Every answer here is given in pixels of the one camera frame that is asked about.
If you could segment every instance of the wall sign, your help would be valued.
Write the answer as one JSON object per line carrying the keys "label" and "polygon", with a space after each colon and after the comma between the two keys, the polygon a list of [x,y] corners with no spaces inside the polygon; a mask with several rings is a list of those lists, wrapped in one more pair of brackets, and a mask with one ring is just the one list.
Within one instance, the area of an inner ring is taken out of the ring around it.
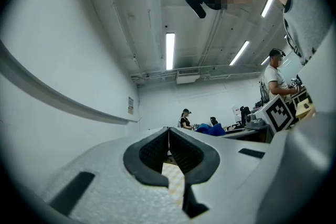
{"label": "wall sign", "polygon": [[128,97],[128,113],[133,115],[133,103],[134,100]]}

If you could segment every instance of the white ceiling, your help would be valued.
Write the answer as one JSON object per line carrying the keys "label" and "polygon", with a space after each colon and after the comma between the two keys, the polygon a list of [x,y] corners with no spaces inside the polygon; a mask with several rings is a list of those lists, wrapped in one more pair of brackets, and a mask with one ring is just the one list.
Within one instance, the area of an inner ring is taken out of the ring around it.
{"label": "white ceiling", "polygon": [[[283,49],[282,5],[274,0],[265,18],[266,0],[208,9],[199,19],[184,0],[91,0],[120,61],[137,84],[175,79],[165,70],[165,34],[175,33],[174,69],[200,67],[202,77],[255,76],[272,48]],[[245,40],[250,44],[228,66]]]}

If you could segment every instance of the fluorescent light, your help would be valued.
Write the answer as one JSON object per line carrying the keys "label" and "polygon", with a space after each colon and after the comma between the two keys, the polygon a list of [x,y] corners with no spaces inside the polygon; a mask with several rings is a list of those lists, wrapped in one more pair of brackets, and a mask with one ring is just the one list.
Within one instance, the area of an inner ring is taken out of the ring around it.
{"label": "fluorescent light", "polygon": [[263,10],[263,12],[261,13],[262,17],[265,17],[265,16],[266,16],[266,14],[267,14],[267,12],[268,12],[268,10],[269,10],[271,4],[272,4],[272,1],[273,1],[273,0],[267,0],[267,3],[266,3],[266,5],[265,5],[265,7],[264,7],[264,10]]}
{"label": "fluorescent light", "polygon": [[166,34],[166,69],[173,69],[175,34]]}
{"label": "fluorescent light", "polygon": [[250,43],[250,41],[246,41],[244,42],[244,45],[242,46],[242,48],[240,49],[240,51],[237,53],[236,57],[232,60],[232,62],[230,63],[230,66],[232,66],[240,57],[240,55],[243,53],[243,51],[246,49],[247,45]]}
{"label": "fluorescent light", "polygon": [[261,65],[263,65],[268,59],[269,59],[269,56],[267,56],[267,58],[261,63]]}

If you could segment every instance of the table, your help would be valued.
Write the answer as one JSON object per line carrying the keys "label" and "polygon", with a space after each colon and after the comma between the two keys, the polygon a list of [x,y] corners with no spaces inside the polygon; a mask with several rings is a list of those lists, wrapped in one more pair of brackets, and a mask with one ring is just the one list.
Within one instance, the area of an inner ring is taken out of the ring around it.
{"label": "table", "polygon": [[300,120],[303,119],[313,107],[313,104],[309,103],[308,98],[304,99],[298,103],[295,117]]}

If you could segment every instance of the white t-shirt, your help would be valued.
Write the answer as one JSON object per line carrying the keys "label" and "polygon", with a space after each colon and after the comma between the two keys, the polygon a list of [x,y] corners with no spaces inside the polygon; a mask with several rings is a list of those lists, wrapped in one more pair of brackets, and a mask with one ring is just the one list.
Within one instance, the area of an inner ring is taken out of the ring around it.
{"label": "white t-shirt", "polygon": [[[264,74],[264,82],[265,82],[265,86],[269,94],[269,100],[272,100],[276,96],[275,94],[271,93],[271,91],[269,90],[268,83],[271,81],[277,81],[279,88],[288,89],[288,85],[286,84],[283,78],[283,75],[280,73],[280,70],[269,65],[266,68],[265,74]],[[292,102],[292,98],[290,97],[290,94],[284,95],[281,97],[287,103]]]}

